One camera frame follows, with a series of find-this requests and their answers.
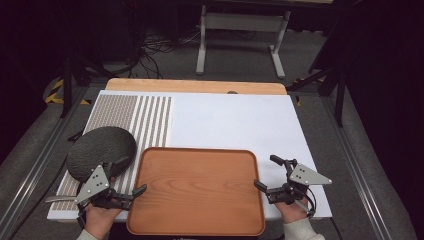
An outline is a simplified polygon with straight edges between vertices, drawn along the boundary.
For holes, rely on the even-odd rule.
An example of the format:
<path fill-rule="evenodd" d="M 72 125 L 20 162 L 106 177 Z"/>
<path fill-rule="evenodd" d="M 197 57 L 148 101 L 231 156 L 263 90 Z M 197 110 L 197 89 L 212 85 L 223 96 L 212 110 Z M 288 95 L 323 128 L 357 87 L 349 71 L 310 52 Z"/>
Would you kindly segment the brown wooden tray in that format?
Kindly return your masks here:
<path fill-rule="evenodd" d="M 265 229 L 255 155 L 248 150 L 146 149 L 126 226 L 134 235 L 258 236 Z"/>

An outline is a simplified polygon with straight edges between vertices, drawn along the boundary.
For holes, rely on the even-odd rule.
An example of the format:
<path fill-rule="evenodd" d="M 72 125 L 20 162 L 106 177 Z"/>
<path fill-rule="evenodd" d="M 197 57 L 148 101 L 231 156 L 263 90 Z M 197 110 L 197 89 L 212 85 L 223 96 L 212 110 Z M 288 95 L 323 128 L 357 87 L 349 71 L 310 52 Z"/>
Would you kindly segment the white table cover board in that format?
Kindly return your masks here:
<path fill-rule="evenodd" d="M 170 96 L 173 99 L 172 129 L 165 148 L 248 150 L 256 157 L 257 180 L 268 189 L 280 187 L 287 181 L 285 167 L 272 162 L 270 155 L 285 160 L 296 159 L 298 163 L 310 169 L 315 166 L 292 100 L 287 95 L 106 92 Z M 133 190 L 140 187 L 136 185 L 137 175 Z M 49 219 L 75 217 L 79 207 L 74 200 L 85 183 L 74 179 L 67 169 L 59 188 L 59 200 L 52 205 Z M 133 201 L 137 199 L 132 197 L 132 191 L 125 194 L 131 195 L 130 209 L 123 210 L 119 217 L 124 222 Z M 259 192 L 265 221 L 280 218 L 280 212 L 268 202 L 266 194 Z M 331 210 L 323 185 L 310 186 L 307 196 L 317 208 L 316 216 L 330 216 Z"/>

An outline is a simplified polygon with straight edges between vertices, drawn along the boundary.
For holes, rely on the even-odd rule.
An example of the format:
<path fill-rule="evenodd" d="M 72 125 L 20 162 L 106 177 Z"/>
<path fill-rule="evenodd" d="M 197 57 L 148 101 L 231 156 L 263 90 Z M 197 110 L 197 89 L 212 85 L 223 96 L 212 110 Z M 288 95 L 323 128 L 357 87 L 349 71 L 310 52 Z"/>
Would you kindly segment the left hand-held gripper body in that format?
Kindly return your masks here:
<path fill-rule="evenodd" d="M 105 209 L 130 209 L 131 195 L 119 194 L 111 187 L 111 168 L 113 163 L 98 165 L 88 177 L 74 200 L 79 208 L 91 203 Z"/>

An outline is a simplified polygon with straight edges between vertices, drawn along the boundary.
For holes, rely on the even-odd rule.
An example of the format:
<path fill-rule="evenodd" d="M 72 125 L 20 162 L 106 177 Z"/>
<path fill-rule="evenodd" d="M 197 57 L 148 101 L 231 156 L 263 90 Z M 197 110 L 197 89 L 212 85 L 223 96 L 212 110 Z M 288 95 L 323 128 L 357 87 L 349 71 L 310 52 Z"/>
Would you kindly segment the dark round textured plate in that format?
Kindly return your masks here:
<path fill-rule="evenodd" d="M 73 144 L 66 165 L 74 179 L 86 182 L 92 170 L 106 161 L 128 156 L 131 166 L 136 152 L 136 140 L 127 130 L 115 126 L 100 127 L 87 132 Z"/>

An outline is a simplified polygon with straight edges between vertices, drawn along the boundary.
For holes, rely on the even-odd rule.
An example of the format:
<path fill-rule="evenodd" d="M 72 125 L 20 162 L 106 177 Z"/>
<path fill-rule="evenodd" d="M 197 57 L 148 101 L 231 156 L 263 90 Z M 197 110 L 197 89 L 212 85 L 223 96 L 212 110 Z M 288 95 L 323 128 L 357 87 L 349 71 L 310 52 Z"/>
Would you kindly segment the white metal desk frame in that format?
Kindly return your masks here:
<path fill-rule="evenodd" d="M 291 12 L 285 11 L 281 16 L 247 15 L 235 13 L 216 13 L 201 8 L 200 45 L 198 50 L 196 73 L 202 75 L 206 61 L 206 30 L 237 30 L 255 32 L 273 32 L 275 43 L 269 46 L 270 55 L 278 78 L 284 79 L 286 74 L 279 56 L 280 47 L 290 20 Z"/>

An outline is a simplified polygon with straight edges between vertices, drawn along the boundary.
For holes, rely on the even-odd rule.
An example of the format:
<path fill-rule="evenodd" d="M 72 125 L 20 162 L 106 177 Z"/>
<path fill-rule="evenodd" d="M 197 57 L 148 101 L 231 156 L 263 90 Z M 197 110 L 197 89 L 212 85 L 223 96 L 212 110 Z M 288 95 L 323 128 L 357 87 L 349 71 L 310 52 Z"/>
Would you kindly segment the black metal stand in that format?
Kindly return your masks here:
<path fill-rule="evenodd" d="M 115 78 L 115 75 L 110 71 L 104 69 L 100 65 L 97 65 L 87 58 L 78 54 L 67 54 L 64 58 L 63 63 L 63 93 L 64 93 L 64 104 L 62 108 L 61 117 L 65 118 L 72 108 L 72 81 L 75 81 L 79 86 L 86 87 L 90 82 L 91 78 L 87 68 L 93 69 L 102 77 L 108 79 Z"/>
<path fill-rule="evenodd" d="M 312 84 L 313 82 L 318 82 L 320 79 L 322 79 L 321 85 L 318 87 L 318 94 L 320 96 L 329 97 L 334 90 L 337 90 L 334 107 L 334 118 L 337 125 L 342 127 L 342 111 L 346 79 L 341 67 L 332 67 L 326 70 L 321 70 L 303 80 L 294 82 L 292 85 L 287 87 L 286 90 L 289 92 L 297 91 L 309 84 Z"/>

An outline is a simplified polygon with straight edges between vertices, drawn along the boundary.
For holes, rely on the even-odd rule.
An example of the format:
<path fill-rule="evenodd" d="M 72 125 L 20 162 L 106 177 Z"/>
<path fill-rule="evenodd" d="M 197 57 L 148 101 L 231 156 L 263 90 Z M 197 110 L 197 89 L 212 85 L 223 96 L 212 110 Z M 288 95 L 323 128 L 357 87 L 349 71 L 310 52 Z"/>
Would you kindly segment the aluminium floor rail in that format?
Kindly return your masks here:
<path fill-rule="evenodd" d="M 3 217 L 0 219 L 0 240 L 6 240 L 14 230 L 15 224 L 17 223 L 25 205 L 52 158 L 57 142 L 63 135 L 68 122 L 74 115 L 86 92 L 87 87 L 76 88 L 75 95 L 69 100 L 71 106 L 68 108 L 67 114 L 63 118 L 58 118 L 52 133 L 37 156 L 35 162 L 32 164 L 31 169 L 22 177 L 22 182 L 19 185 L 13 200 L 4 212 Z"/>
<path fill-rule="evenodd" d="M 377 205 L 376 199 L 373 192 L 371 191 L 362 170 L 357 162 L 357 158 L 353 152 L 352 146 L 348 137 L 342 127 L 338 125 L 336 118 L 333 114 L 333 105 L 329 98 L 323 97 L 321 99 L 323 108 L 325 109 L 326 115 L 330 119 L 332 128 L 338 138 L 339 144 L 341 145 L 344 158 L 350 175 L 353 179 L 361 202 L 365 208 L 367 216 L 370 220 L 371 226 L 375 232 L 378 240 L 393 240 L 388 227 L 382 217 L 380 209 Z"/>

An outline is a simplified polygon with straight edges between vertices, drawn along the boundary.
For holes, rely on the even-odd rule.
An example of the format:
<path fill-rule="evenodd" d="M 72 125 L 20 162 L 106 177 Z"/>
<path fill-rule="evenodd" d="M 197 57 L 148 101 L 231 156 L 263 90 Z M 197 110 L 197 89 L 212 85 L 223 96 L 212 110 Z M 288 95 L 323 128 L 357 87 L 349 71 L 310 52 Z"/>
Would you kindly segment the person's right hand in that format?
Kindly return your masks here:
<path fill-rule="evenodd" d="M 279 202 L 276 203 L 275 206 L 281 213 L 284 224 L 289 224 L 307 218 L 307 211 L 304 210 L 297 203 L 287 205 L 284 202 Z"/>

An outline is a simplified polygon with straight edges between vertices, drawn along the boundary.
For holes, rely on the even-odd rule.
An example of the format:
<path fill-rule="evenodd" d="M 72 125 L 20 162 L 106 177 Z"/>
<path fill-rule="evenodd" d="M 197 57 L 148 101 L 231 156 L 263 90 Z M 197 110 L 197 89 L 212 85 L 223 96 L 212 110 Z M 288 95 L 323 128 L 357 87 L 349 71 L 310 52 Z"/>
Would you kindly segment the striped woven placemat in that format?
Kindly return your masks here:
<path fill-rule="evenodd" d="M 141 153 L 169 142 L 173 99 L 160 95 L 124 95 L 101 92 L 83 130 L 85 135 L 102 127 L 118 127 L 132 134 L 137 151 L 131 165 L 117 177 L 113 188 L 129 194 L 135 185 Z"/>

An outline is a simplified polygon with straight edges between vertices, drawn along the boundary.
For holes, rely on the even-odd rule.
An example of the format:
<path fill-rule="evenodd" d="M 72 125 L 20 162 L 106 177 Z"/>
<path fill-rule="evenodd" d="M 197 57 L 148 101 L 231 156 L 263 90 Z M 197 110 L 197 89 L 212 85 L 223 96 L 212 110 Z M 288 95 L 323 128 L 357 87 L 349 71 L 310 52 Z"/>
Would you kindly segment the person's left hand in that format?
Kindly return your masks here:
<path fill-rule="evenodd" d="M 103 240 L 121 212 L 121 209 L 105 209 L 89 204 L 86 207 L 84 234 L 92 240 Z"/>

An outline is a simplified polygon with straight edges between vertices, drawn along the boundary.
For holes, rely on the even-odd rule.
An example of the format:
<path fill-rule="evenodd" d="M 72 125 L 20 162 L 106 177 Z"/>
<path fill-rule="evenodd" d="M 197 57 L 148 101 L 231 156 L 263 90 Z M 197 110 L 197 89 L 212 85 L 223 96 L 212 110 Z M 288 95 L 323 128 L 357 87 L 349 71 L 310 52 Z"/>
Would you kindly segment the yellow black hazard tape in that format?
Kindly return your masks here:
<path fill-rule="evenodd" d="M 50 92 L 47 94 L 47 97 L 45 98 L 45 102 L 47 104 L 54 103 L 54 104 L 63 104 L 64 100 L 62 98 L 58 98 L 57 94 L 60 90 L 60 88 L 63 86 L 64 80 L 58 79 L 52 86 Z"/>
<path fill-rule="evenodd" d="M 297 84 L 297 83 L 300 83 L 300 82 L 303 82 L 305 79 L 303 79 L 303 78 L 297 78 L 297 79 L 295 79 L 294 81 L 293 81 L 293 84 Z M 312 84 L 313 85 L 321 85 L 323 82 L 324 82 L 324 78 L 320 78 L 320 79 L 318 79 L 318 80 L 314 80 L 313 82 L 312 82 Z M 298 106 L 298 107 L 302 107 L 302 100 L 301 100 L 301 98 L 300 98 L 300 96 L 295 96 L 295 100 L 296 100 L 296 105 Z"/>

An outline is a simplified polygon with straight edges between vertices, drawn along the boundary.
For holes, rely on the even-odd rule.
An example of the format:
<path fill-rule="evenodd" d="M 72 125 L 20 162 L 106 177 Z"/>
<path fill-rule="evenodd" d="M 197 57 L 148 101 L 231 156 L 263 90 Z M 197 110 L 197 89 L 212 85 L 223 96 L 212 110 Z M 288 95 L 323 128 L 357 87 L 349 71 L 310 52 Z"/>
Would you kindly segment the light wooden table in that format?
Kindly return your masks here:
<path fill-rule="evenodd" d="M 143 92 L 189 92 L 189 93 L 222 93 L 255 95 L 286 95 L 287 91 L 281 83 L 173 80 L 173 79 L 129 79 L 112 78 L 105 87 L 114 91 Z"/>

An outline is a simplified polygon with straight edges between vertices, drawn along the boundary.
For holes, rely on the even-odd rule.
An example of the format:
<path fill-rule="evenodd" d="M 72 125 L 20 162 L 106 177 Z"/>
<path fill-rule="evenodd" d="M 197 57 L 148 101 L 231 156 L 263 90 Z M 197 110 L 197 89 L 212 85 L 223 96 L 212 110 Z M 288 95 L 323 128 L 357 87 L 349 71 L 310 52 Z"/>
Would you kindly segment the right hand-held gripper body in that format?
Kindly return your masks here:
<path fill-rule="evenodd" d="M 275 204 L 284 202 L 288 205 L 306 198 L 307 190 L 312 185 L 329 185 L 332 180 L 324 175 L 300 164 L 296 159 L 286 160 L 285 165 L 287 181 L 279 188 L 268 189 L 266 194 L 268 202 Z"/>

